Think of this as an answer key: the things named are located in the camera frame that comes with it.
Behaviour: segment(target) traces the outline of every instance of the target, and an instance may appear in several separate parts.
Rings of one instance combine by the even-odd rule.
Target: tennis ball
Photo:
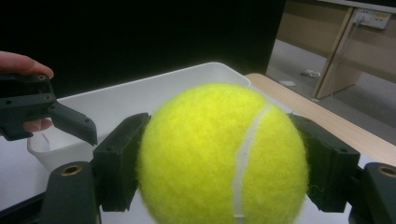
[[[307,189],[304,144],[259,92],[225,83],[178,94],[153,115],[136,166],[158,223],[291,223]]]

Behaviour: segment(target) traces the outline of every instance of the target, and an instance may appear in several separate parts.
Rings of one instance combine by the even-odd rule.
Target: black wall
[[[242,74],[264,73],[284,4],[3,1],[0,50],[51,67],[57,97],[207,62],[225,63]]]

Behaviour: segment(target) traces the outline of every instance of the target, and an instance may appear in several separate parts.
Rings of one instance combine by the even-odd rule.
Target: white container
[[[95,122],[100,144],[125,118],[143,112],[152,114],[177,93],[208,82],[226,82],[250,87],[247,78],[226,65],[204,63],[66,97],[59,99],[59,102],[85,114]],[[35,133],[28,139],[27,147],[48,171],[72,161],[90,161],[94,150],[90,144],[54,127]]]

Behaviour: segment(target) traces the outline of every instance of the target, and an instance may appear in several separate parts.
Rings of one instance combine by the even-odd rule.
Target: hand
[[[0,76],[1,73],[46,74],[53,77],[53,71],[46,65],[16,53],[0,51]],[[48,129],[52,126],[49,119],[38,119],[23,123],[23,129],[27,132],[37,132]]]

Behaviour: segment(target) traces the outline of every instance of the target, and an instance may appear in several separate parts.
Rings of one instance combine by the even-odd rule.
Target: white seam
[[[245,224],[245,214],[242,207],[242,180],[245,170],[248,165],[248,157],[253,144],[254,135],[259,127],[260,120],[271,107],[267,103],[265,107],[258,113],[258,115],[251,122],[247,128],[245,139],[235,154],[235,174],[233,176],[233,216],[237,224]]]

